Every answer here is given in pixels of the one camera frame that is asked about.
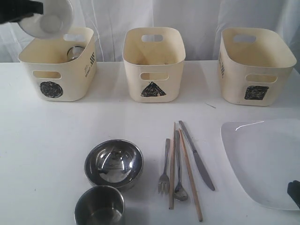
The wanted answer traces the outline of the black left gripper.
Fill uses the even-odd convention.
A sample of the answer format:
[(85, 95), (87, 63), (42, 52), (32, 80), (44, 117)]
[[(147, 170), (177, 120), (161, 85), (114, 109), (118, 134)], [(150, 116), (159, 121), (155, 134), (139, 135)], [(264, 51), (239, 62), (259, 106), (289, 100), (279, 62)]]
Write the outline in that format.
[(17, 23), (24, 18), (33, 17), (34, 14), (43, 15), (44, 5), (33, 0), (1, 0), (0, 23)]

